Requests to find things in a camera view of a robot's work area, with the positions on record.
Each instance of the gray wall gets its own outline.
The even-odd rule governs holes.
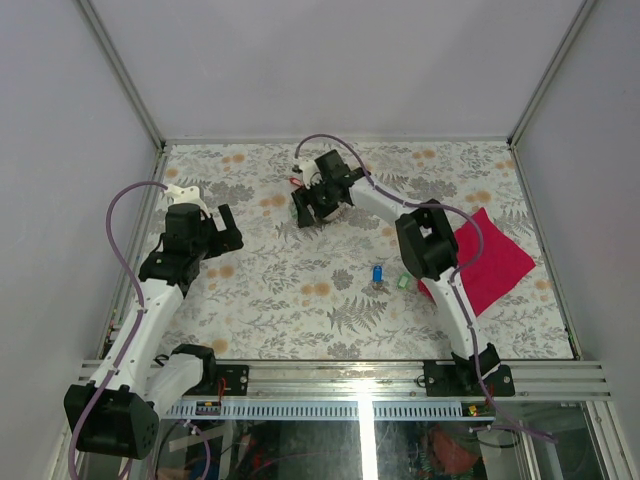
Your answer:
[[[520,145],[580,343],[639,461],[640,3],[599,2]]]
[[[154,151],[73,2],[2,2],[0,44],[0,476],[31,480],[119,272],[107,204]],[[138,204],[117,210],[124,246]]]
[[[94,0],[167,137],[506,138],[581,0]]]

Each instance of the red cloth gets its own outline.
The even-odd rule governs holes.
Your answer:
[[[473,219],[484,235],[484,252],[476,263],[464,269],[460,275],[473,311],[479,316],[515,287],[533,269],[535,262],[513,240],[498,230],[489,220],[484,208],[478,210]],[[467,222],[456,231],[455,236],[460,247],[458,262],[463,265],[478,250],[478,234],[473,225]],[[422,282],[418,282],[418,288],[432,298]]]

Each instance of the floor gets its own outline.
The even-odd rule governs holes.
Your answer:
[[[198,185],[210,208],[228,203],[242,250],[203,262],[160,350],[179,343],[214,348],[220,358],[448,358],[435,305],[405,272],[395,229],[345,207],[322,228],[297,228],[289,182],[291,144],[174,145],[165,183]],[[333,148],[313,143],[302,156]],[[468,212],[481,207],[536,267],[479,317],[502,358],[571,358],[544,259],[503,142],[357,143],[370,170],[414,199],[436,198]],[[353,159],[344,152],[347,162]],[[151,220],[144,253],[164,229],[167,200]],[[450,217],[454,229],[463,223]],[[370,286],[383,266],[388,288]]]

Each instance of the purple cable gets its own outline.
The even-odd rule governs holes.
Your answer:
[[[193,423],[189,422],[189,420],[179,420],[178,422],[182,423],[187,428],[193,429],[193,431],[196,432],[196,434],[200,438],[202,438],[202,443],[204,443],[204,450],[207,453],[207,462],[204,466],[204,472],[202,472],[202,475],[200,475],[199,478],[205,479],[207,478],[207,475],[209,473],[209,467],[211,466],[211,448],[209,447],[209,439],[204,435],[202,430],[196,427]],[[147,457],[147,468],[149,470],[149,478],[151,478],[151,480],[156,480],[155,465],[153,464],[153,459],[151,458],[151,455]]]
[[[497,429],[497,430],[517,430],[517,431],[526,433],[526,434],[530,435],[533,438],[537,438],[537,439],[545,441],[545,442],[558,443],[558,440],[553,435],[551,435],[551,434],[549,434],[547,432],[543,432],[541,430],[537,430],[537,429],[534,429],[534,428],[528,428],[528,427],[525,427],[524,425],[521,425],[516,418],[511,416],[509,413],[507,413],[502,407],[500,407],[496,403],[496,401],[491,396],[491,393],[489,393],[489,390],[487,389],[487,386],[485,385],[484,380],[482,379],[481,368],[480,368],[480,352],[479,352],[479,348],[478,348],[478,338],[476,337],[476,332],[475,332],[475,329],[473,327],[473,320],[471,319],[471,315],[469,315],[469,312],[467,311],[467,308],[465,307],[464,302],[462,301],[460,293],[458,292],[458,289],[455,286],[455,277],[462,270],[464,270],[465,268],[469,268],[476,261],[478,261],[478,259],[482,255],[482,251],[484,250],[484,236],[482,235],[482,230],[480,229],[480,226],[471,217],[471,215],[469,215],[468,213],[460,210],[459,208],[452,207],[450,205],[443,205],[441,203],[439,204],[439,203],[407,202],[404,199],[402,199],[402,198],[400,198],[400,197],[398,197],[398,196],[396,196],[396,195],[394,195],[394,194],[392,194],[390,192],[387,192],[386,190],[384,190],[380,186],[376,185],[375,181],[371,177],[371,174],[367,171],[367,168],[366,168],[366,166],[364,164],[364,161],[362,160],[362,158],[360,158],[360,155],[358,155],[358,152],[356,152],[353,149],[353,147],[351,145],[349,145],[347,142],[345,142],[344,140],[342,140],[339,137],[336,137],[335,135],[328,135],[328,134],[324,134],[324,133],[316,133],[314,135],[309,135],[308,137],[302,139],[300,141],[300,143],[298,144],[298,146],[296,147],[296,150],[295,150],[295,153],[294,153],[294,158],[298,158],[298,156],[300,155],[300,148],[302,148],[302,146],[305,143],[307,143],[309,140],[312,140],[314,138],[328,138],[330,140],[338,142],[340,145],[342,145],[344,148],[346,148],[349,151],[349,153],[351,153],[351,155],[353,155],[353,157],[356,159],[356,161],[362,167],[362,171],[364,172],[364,176],[367,179],[367,181],[371,184],[371,186],[377,192],[379,192],[380,194],[384,195],[388,199],[393,200],[394,202],[400,203],[401,205],[404,205],[404,206],[407,206],[407,207],[411,207],[411,208],[427,208],[427,209],[440,209],[440,210],[450,211],[450,212],[453,212],[453,213],[456,213],[456,214],[460,215],[462,218],[464,218],[466,221],[468,221],[473,226],[473,228],[475,229],[476,233],[478,234],[478,251],[476,252],[476,254],[473,256],[473,258],[471,260],[469,260],[464,265],[458,266],[458,268],[456,268],[453,271],[453,273],[451,274],[451,277],[449,277],[449,285],[451,285],[451,287],[453,289],[453,293],[454,293],[454,295],[456,297],[456,300],[460,304],[460,308],[462,309],[462,313],[464,314],[465,320],[467,321],[467,327],[469,328],[469,331],[471,332],[471,340],[473,342],[473,359],[474,359],[474,363],[475,363],[476,375],[478,377],[478,384],[480,385],[480,389],[482,390],[482,393],[487,398],[487,400],[489,401],[491,406],[493,408],[495,408],[496,412],[500,413],[504,418],[507,419],[507,421],[509,421],[513,425],[512,426],[496,425],[495,427],[490,427],[490,428],[475,427],[472,430],[473,431],[482,431],[482,430],[488,430],[488,429],[491,429],[491,428]]]
[[[124,257],[120,253],[120,250],[118,249],[118,245],[116,245],[116,242],[113,238],[112,228],[111,228],[111,217],[113,215],[113,209],[115,208],[116,203],[118,203],[118,200],[120,200],[120,198],[122,198],[123,195],[125,195],[126,193],[130,192],[135,188],[146,187],[146,186],[160,187],[163,190],[167,189],[167,186],[160,182],[151,182],[151,181],[137,182],[132,185],[129,185],[128,187],[118,192],[116,196],[113,197],[113,200],[111,200],[111,203],[109,204],[109,208],[107,209],[107,218],[105,223],[106,223],[106,229],[107,229],[107,238],[109,239],[109,245],[111,245],[111,249],[113,250],[113,253],[118,259],[118,262],[120,262],[120,265],[122,265],[122,268],[124,268],[125,273],[131,280],[131,283],[133,284],[133,288],[135,289],[136,294],[138,296],[138,303],[140,304],[140,310],[138,310],[138,315],[136,316],[136,321],[133,324],[133,328],[131,329],[131,332],[129,332],[129,335],[127,336],[122,348],[120,349],[120,352],[118,353],[115,360],[113,361],[114,369],[117,369],[120,366],[120,362],[124,358],[124,355],[126,354],[127,349],[129,348],[129,345],[131,345],[131,342],[133,341],[133,338],[135,337],[136,332],[138,331],[138,328],[140,328],[140,323],[142,322],[142,317],[144,315],[144,294],[142,293],[142,287],[140,286],[140,282],[136,278],[136,274],[133,272],[131,267],[129,267],[129,265],[127,264],[127,261],[124,259]],[[93,409],[93,407],[95,407],[96,403],[98,402],[100,395],[102,395],[102,392],[105,391],[105,389],[107,388],[107,385],[113,378],[114,373],[115,373],[114,370],[110,370],[109,372],[107,372],[107,374],[104,377],[104,380],[102,381],[98,389],[95,391],[95,393],[89,400],[89,403],[87,403],[86,407],[80,414],[80,418],[78,418],[76,426],[73,429],[73,433],[71,435],[71,443],[69,445],[69,455],[67,457],[67,463],[69,466],[69,476],[71,477],[72,480],[80,480],[78,477],[78,472],[76,469],[76,462],[75,462],[75,451],[76,451],[76,446],[78,445],[78,438],[80,438],[80,432],[82,431],[82,427],[87,421],[87,418],[91,413],[91,410]],[[127,462],[127,466],[125,466],[125,468],[122,470],[122,472],[118,476],[118,480],[123,479],[129,473],[129,470],[131,469],[131,463],[132,463],[131,460]]]

